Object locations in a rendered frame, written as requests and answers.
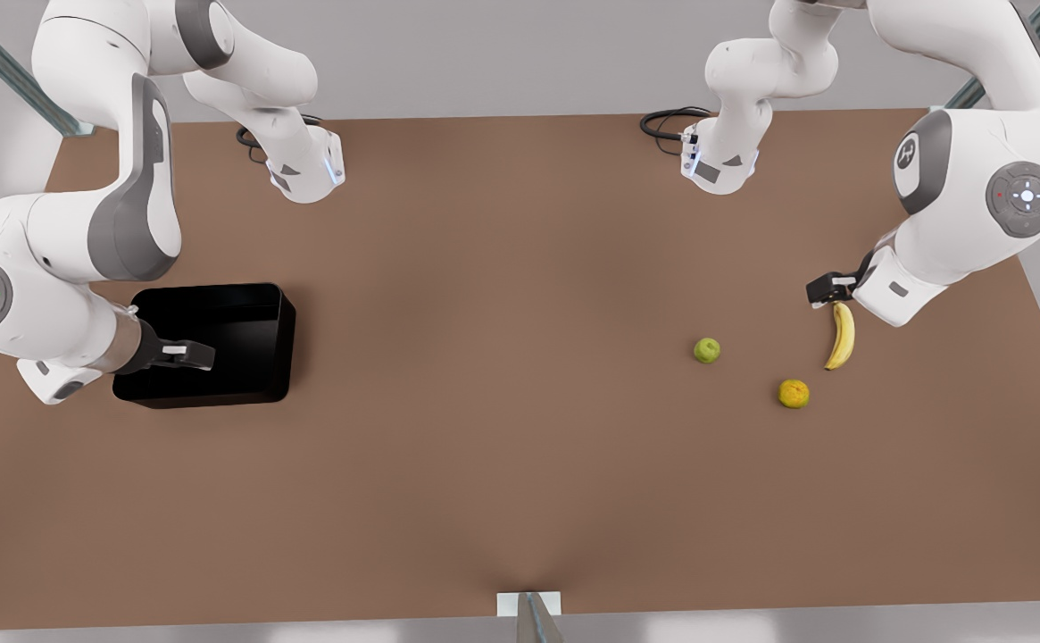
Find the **black storage box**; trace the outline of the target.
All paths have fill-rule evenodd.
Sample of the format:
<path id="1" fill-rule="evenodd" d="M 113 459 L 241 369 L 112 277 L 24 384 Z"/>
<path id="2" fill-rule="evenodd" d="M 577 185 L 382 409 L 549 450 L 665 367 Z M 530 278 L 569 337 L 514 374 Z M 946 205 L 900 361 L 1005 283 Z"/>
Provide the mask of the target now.
<path id="1" fill-rule="evenodd" d="M 149 288 L 132 298 L 161 340 L 216 350 L 212 369 L 114 375 L 112 392 L 148 408 L 267 404 L 286 398 L 296 312 L 274 282 Z"/>

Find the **yellow banana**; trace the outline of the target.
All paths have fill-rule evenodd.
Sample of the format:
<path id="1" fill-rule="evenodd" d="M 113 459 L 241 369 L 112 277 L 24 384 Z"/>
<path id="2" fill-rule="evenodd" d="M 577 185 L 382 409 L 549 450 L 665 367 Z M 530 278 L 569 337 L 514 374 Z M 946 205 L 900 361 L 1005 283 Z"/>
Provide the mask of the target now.
<path id="1" fill-rule="evenodd" d="M 855 338 L 857 338 L 855 322 L 850 306 L 843 301 L 835 301 L 831 304 L 831 309 L 833 309 L 833 318 L 836 326 L 835 341 L 833 348 L 831 348 L 828 361 L 823 366 L 826 371 L 830 372 L 836 371 L 849 362 L 855 348 Z"/>

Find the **silver frame post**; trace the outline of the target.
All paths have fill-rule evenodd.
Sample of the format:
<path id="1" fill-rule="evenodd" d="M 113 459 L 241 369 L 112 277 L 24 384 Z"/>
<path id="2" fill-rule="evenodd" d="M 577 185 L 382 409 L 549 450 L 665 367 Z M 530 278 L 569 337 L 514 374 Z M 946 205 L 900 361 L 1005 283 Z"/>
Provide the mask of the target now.
<path id="1" fill-rule="evenodd" d="M 553 619 L 561 614 L 560 591 L 496 594 L 496 615 L 515 618 L 515 643 L 565 643 Z"/>
<path id="2" fill-rule="evenodd" d="M 1040 0 L 1021 12 L 1012 0 L 933 0 L 925 56 L 969 74 L 944 103 L 972 109 L 981 99 L 1004 111 L 1040 109 Z"/>
<path id="3" fill-rule="evenodd" d="M 14 60 L 12 54 L 1 44 L 0 80 L 64 138 L 78 138 L 95 134 L 95 126 L 66 113 L 62 107 L 47 97 L 45 91 L 42 91 L 38 85 L 37 79 L 31 76 L 31 73 L 21 63 Z"/>

